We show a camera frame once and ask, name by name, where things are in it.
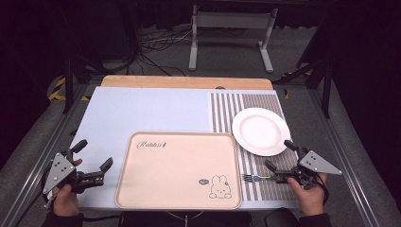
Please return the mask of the striped grey placemat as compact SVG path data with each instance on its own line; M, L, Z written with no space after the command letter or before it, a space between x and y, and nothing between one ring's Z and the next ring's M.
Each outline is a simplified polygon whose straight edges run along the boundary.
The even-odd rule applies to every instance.
M234 117L248 108L262 108L272 111L282 117L282 111L278 95L275 92L267 94L245 94L245 93L212 93L210 95L211 124L214 132L232 133ZM259 176L270 176L272 174L265 165L266 159L273 162L280 169L290 169L296 165L298 156L295 152L286 148L282 153L274 156L259 156L248 152L235 141L239 172Z

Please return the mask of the aluminium frame rail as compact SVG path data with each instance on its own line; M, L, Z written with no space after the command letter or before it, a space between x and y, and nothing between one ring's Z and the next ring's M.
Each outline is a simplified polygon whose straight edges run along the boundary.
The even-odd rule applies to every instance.
M28 131L2 170L0 170L0 227L40 227L47 210L41 193L41 178L51 157L70 146L93 85L75 88L69 111L53 100Z
M357 209L360 212L365 225L368 227L381 227L381 224L379 223L371 204L368 202L366 193L361 186L360 180L358 179L356 172L353 170L351 163L346 156L345 149L332 121L327 118L323 112L321 107L323 102L321 101L319 93L316 90L308 90L308 93L314 108L317 110L318 116L323 123L323 127L328 133L329 142L334 150L334 154L338 160L340 169L342 170L342 176L344 177L348 188L350 189L351 195L357 205Z

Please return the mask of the person's left hand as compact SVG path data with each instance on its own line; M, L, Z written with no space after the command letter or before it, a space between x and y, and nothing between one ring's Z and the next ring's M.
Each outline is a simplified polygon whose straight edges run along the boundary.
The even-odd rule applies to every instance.
M59 217L74 217L79 214L77 194L72 191L70 184L52 190L55 195L53 213Z

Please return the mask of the pink rabbit print tray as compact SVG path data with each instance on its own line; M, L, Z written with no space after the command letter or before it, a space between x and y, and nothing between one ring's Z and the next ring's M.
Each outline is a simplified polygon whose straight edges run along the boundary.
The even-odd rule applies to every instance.
M233 136L135 133L115 201L129 210L235 210L242 193Z

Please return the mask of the black tripod stand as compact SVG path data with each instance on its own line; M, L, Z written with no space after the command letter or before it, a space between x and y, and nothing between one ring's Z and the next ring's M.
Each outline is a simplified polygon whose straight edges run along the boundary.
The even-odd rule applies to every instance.
M65 103L63 112L67 114L69 110L72 108L74 104L74 85L73 85L73 77L77 74L74 71L75 64L79 62L83 65L89 65L97 72L103 75L110 75L112 72L106 69L99 63L95 63L94 61L90 61L81 55L69 55L64 59L64 73L65 76Z
M326 118L329 118L329 100L330 100L330 92L331 92L331 82L333 76L332 69L332 61L331 60L322 60L312 62L306 66L301 67L300 69L288 73L286 72L282 77L272 82L273 85L284 85L302 75L305 75L307 72L310 72L310 75L305 81L305 87L307 89L318 88L318 85L323 83L323 94L321 107L323 114Z

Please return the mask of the person's dark clothed body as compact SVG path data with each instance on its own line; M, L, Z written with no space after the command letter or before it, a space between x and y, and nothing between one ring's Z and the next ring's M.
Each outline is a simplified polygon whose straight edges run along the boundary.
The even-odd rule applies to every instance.
M284 208L253 224L250 212L124 212L119 227L299 227L298 219Z

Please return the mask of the grey metal stand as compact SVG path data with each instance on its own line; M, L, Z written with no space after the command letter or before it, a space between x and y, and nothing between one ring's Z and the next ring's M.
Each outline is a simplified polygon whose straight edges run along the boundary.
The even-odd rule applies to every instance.
M278 9L273 9L269 13L204 12L198 11L198 6L194 5L191 20L192 41L188 69L190 71L195 71L197 69L199 27L248 28L265 30L264 40L258 42L257 45L266 71L272 73L273 66L267 47L277 17L277 12Z

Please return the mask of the yellow black hazard tape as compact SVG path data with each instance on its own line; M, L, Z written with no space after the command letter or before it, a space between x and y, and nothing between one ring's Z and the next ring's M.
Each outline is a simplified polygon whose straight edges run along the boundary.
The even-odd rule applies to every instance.
M60 101L65 101L66 96L61 95L61 87L65 84L65 77L60 77L54 86L53 90L50 92L50 95L48 96L49 100L60 100Z

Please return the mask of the metal fork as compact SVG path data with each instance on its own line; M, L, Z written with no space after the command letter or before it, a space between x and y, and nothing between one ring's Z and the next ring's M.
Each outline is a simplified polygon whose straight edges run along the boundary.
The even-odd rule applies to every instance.
M256 183L261 181L270 181L272 176L259 176L259 175L252 175L252 174L243 174L242 179L248 183Z

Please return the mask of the light blue table mat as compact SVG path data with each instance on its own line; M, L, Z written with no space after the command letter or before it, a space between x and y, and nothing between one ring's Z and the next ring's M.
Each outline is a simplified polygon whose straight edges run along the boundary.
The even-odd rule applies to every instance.
M80 170L96 170L112 157L105 183L79 195L83 209L128 211L116 204L116 192L131 137L137 132L214 132L212 93L267 94L273 90L157 89L97 87L75 136L87 140L78 154ZM288 185L264 181L241 183L242 203L236 211L294 208L296 198Z

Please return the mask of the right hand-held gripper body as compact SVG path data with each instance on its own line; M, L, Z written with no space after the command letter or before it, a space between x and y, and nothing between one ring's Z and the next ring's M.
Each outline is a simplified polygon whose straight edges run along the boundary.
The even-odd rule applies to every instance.
M296 166L290 170L280 170L276 166L272 168L277 183L286 183L288 178L292 178L304 189L308 190L315 185L323 186L318 181L320 173L342 174L340 169L311 149L296 146L288 146L288 148L297 153L298 160Z

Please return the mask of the white round plate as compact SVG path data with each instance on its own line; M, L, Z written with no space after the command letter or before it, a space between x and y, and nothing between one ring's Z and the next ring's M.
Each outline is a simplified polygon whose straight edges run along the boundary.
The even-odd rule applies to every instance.
M248 152L259 156L274 156L287 147L291 138L286 121L277 113L248 108L239 112L232 123L232 133L237 143Z

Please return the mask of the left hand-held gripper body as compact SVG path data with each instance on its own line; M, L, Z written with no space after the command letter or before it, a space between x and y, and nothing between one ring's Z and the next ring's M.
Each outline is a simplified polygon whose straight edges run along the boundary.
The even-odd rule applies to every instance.
M43 193L48 194L55 187L62 189L66 184L71 185L73 192L81 194L88 188L102 186L104 184L104 172L83 173L77 171L73 152L70 150L58 152L50 165Z

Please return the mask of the person's right hand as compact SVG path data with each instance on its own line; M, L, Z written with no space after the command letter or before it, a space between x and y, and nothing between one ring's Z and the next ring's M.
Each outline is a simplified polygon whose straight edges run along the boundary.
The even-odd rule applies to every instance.
M293 178L288 178L288 184L298 199L301 213L304 216L316 216L324 213L324 190L315 186L305 190Z

